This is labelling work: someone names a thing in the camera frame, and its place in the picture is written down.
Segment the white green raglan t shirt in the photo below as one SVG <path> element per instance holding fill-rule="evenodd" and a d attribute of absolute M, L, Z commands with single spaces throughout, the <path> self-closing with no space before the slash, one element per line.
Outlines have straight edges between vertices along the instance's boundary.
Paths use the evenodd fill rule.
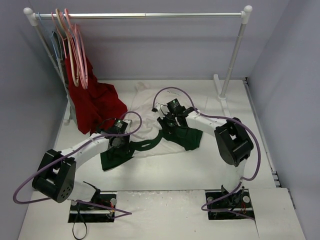
<path fill-rule="evenodd" d="M 129 139 L 127 145 L 112 148 L 100 155 L 103 171 L 116 168 L 133 158 L 176 154 L 193 151 L 200 147 L 202 131 L 174 126 L 170 132 L 158 122 L 159 116 L 152 112 L 152 103 L 158 92 L 157 89 L 152 89 L 142 82 L 138 82 L 135 89 L 136 95 L 130 110 L 141 115 L 142 126 L 136 133 L 126 137 Z"/>

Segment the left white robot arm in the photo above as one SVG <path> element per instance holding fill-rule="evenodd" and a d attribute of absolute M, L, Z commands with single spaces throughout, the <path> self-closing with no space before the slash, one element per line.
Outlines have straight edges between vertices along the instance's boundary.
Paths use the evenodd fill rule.
<path fill-rule="evenodd" d="M 97 155 L 126 148 L 131 124 L 131 120 L 117 118 L 109 129 L 98 130 L 73 147 L 62 151 L 48 150 L 38 174 L 33 177 L 32 187 L 57 203 L 81 201 L 87 209 L 96 209 L 100 204 L 100 190 L 91 183 L 76 181 L 76 171 Z"/>

